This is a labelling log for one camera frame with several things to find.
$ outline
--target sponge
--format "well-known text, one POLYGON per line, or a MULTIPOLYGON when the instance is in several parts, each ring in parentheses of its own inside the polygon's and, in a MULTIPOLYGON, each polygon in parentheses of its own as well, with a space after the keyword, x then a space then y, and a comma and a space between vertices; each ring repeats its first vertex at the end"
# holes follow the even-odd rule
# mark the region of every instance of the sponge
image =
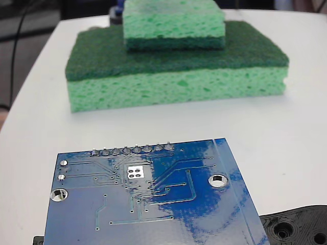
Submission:
POLYGON ((213 0, 127 0, 129 50, 223 48, 225 15, 213 0))
POLYGON ((123 29, 80 33, 66 67, 73 112, 230 97, 278 95, 288 57, 242 21, 226 22, 226 48, 125 50, 123 29))

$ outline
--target table surface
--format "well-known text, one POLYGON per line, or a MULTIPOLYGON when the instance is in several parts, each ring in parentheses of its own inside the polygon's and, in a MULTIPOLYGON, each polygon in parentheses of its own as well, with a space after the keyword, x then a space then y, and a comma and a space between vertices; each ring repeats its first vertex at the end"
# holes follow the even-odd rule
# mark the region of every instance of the table surface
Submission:
POLYGON ((259 215, 327 205, 327 16, 227 10, 289 57, 283 96, 71 114, 64 69, 78 32, 108 16, 62 21, 28 75, 0 132, 0 235, 43 235, 60 152, 226 137, 259 215))

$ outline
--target mounting hole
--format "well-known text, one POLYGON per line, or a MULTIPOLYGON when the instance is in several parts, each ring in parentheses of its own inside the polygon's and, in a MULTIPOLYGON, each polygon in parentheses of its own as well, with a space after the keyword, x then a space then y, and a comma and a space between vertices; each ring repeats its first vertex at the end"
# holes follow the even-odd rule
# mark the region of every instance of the mounting hole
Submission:
POLYGON ((293 227, 287 222, 281 222, 274 227, 274 233, 281 239, 290 237, 293 234, 293 227))
POLYGON ((227 185, 228 179, 223 175, 212 175, 208 181, 211 186, 221 188, 227 185))
POLYGON ((315 243, 317 244, 325 244, 327 241, 327 238, 324 234, 322 233, 317 233, 315 235, 315 237, 313 238, 313 240, 315 241, 315 243))
POLYGON ((50 194, 50 198, 54 202, 62 202, 67 196, 68 192, 65 189, 55 189, 50 194))

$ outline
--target black cable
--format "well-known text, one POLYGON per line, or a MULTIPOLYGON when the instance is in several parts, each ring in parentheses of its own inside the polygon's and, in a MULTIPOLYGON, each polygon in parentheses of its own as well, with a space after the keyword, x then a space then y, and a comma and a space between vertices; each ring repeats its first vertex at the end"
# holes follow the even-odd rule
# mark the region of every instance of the black cable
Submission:
POLYGON ((7 105, 0 105, 0 109, 4 109, 6 111, 9 111, 10 110, 10 107, 7 106, 7 105))
POLYGON ((319 8, 317 9, 317 13, 320 13, 320 12, 322 11, 322 8, 323 8, 323 6, 325 6, 326 3, 327 3, 327 0, 324 0, 324 1, 320 4, 319 8))
POLYGON ((22 26, 22 23, 25 19, 25 16, 27 14, 27 11, 29 9, 30 3, 32 2, 32 0, 28 0, 26 7, 24 9, 24 12, 20 18, 20 22, 18 25, 18 29, 16 32, 16 36, 15 36, 15 41, 14 41, 14 48, 12 50, 12 56, 11 56, 11 67, 10 67, 10 97, 9 97, 9 107, 12 106, 13 103, 13 98, 14 98, 14 69, 15 69, 15 56, 16 56, 16 48, 17 48, 17 43, 19 40, 19 34, 20 34, 20 29, 22 26))

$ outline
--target blue object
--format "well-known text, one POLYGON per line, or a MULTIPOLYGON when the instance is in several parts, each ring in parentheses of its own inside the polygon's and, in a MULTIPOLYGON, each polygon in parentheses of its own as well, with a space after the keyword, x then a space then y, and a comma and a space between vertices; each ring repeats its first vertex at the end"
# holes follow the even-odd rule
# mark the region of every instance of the blue object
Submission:
POLYGON ((117 7, 115 9, 117 15, 121 15, 124 11, 125 0, 118 0, 117 7))
POLYGON ((44 237, 57 244, 270 243, 216 139, 59 154, 44 237))

